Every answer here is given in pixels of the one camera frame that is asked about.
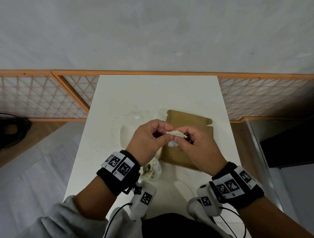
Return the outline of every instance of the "gray sleeve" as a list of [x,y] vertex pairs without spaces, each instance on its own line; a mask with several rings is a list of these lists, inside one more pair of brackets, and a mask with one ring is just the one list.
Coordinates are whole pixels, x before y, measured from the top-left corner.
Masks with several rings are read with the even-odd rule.
[[69,196],[63,203],[53,205],[47,216],[38,218],[17,237],[102,237],[108,221],[90,220],[81,216],[72,201],[73,197]]

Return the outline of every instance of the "black pants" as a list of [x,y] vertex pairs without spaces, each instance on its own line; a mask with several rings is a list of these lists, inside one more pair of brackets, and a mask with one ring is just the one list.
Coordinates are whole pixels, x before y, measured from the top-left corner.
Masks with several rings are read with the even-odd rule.
[[221,238],[221,235],[210,226],[176,213],[167,213],[144,220],[142,234],[143,238]]

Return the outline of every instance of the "white controller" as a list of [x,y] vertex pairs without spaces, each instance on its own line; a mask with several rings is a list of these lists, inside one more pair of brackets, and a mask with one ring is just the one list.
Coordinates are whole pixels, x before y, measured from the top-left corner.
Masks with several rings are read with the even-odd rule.
[[145,216],[157,192],[157,189],[145,180],[141,183],[136,182],[135,185],[136,186],[132,189],[134,196],[130,201],[132,205],[129,206],[131,210],[130,218],[133,221]]
[[221,214],[222,209],[219,207],[222,207],[222,204],[217,200],[209,183],[200,186],[197,195],[208,216],[217,217]]

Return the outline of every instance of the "gray sweatshirt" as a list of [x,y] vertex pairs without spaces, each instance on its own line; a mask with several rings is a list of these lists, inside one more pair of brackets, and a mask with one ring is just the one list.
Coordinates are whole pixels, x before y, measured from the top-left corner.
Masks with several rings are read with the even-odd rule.
[[[84,218],[75,207],[72,198],[69,196],[63,203],[53,205],[52,210],[47,216],[40,217],[36,222],[20,235],[18,238],[26,237],[103,237],[108,220],[96,221]],[[119,208],[114,209],[110,215],[110,219]],[[187,212],[198,222],[205,223],[224,238],[230,238],[221,228],[215,225],[206,215],[203,207],[199,202],[191,199],[187,205]],[[127,212],[121,209],[114,217],[110,229],[108,230],[108,238],[142,238],[142,221],[131,221]]]

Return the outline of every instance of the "left hand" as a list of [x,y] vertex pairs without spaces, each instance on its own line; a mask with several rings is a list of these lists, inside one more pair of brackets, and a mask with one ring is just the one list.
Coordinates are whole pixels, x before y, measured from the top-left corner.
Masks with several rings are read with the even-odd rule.
[[[162,146],[174,139],[173,135],[166,134],[167,131],[172,130],[172,125],[161,120],[149,121],[136,129],[125,150],[134,156],[139,166],[143,166],[152,160]],[[154,138],[153,133],[156,131],[163,135]]]

